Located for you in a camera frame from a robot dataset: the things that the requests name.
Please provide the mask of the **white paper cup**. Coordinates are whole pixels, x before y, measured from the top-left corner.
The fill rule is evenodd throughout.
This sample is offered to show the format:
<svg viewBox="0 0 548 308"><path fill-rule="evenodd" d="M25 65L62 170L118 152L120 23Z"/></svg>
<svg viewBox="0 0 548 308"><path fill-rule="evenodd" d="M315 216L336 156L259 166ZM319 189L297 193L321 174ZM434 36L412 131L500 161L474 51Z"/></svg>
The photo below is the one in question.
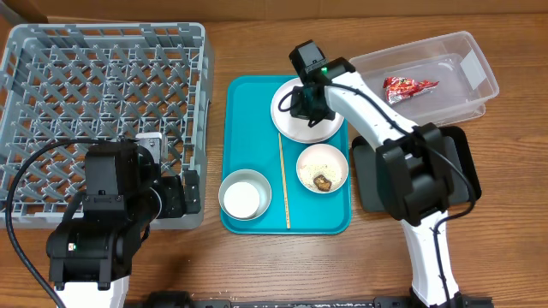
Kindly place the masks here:
<svg viewBox="0 0 548 308"><path fill-rule="evenodd" d="M248 219L259 208L258 190L248 182L236 182L230 185L223 196L225 211L237 219Z"/></svg>

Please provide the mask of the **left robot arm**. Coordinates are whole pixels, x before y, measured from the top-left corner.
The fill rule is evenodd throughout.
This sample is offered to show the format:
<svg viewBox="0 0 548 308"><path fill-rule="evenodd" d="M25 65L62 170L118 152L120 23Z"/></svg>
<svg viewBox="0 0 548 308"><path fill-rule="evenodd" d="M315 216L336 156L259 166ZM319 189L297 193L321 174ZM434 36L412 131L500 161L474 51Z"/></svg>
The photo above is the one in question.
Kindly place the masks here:
<svg viewBox="0 0 548 308"><path fill-rule="evenodd" d="M86 188L74 195L46 242L49 279L64 307L122 307L132 259L157 219L197 214L200 176L164 176L150 141L93 145Z"/></svg>

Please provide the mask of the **pink bowl with rice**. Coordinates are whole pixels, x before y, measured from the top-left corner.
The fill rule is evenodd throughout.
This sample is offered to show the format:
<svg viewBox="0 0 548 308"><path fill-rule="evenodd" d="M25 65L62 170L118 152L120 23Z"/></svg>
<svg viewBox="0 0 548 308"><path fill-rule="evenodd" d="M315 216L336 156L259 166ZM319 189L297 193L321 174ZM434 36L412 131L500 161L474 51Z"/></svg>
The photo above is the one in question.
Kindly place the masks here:
<svg viewBox="0 0 548 308"><path fill-rule="evenodd" d="M349 176L348 160L333 145L316 144L308 146L298 157L296 173L300 183L313 193L333 193L342 188ZM329 192L321 192L313 179L324 175L332 182Z"/></svg>

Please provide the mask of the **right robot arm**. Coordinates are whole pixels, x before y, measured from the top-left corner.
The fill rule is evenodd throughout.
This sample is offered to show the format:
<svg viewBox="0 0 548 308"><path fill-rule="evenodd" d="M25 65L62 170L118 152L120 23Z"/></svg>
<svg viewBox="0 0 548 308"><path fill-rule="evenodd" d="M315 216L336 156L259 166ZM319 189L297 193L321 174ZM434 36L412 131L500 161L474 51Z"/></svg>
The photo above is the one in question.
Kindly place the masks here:
<svg viewBox="0 0 548 308"><path fill-rule="evenodd" d="M446 223L458 168L434 124L420 126L383 102L346 59L289 58L301 85L289 112L313 127L330 112L349 121L375 151L378 195L400 221L413 268L412 294L423 307L452 307L459 287L450 268Z"/></svg>

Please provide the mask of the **red snack wrapper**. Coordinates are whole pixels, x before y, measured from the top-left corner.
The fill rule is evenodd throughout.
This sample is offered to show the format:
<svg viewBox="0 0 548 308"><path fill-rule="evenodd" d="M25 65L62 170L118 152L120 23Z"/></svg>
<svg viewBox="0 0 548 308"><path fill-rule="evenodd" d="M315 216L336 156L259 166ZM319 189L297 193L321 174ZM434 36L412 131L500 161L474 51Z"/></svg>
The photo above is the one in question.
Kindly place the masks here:
<svg viewBox="0 0 548 308"><path fill-rule="evenodd" d="M388 77L383 84L385 102L388 105L398 104L403 100L431 92L438 84L438 81L416 81L405 77Z"/></svg>

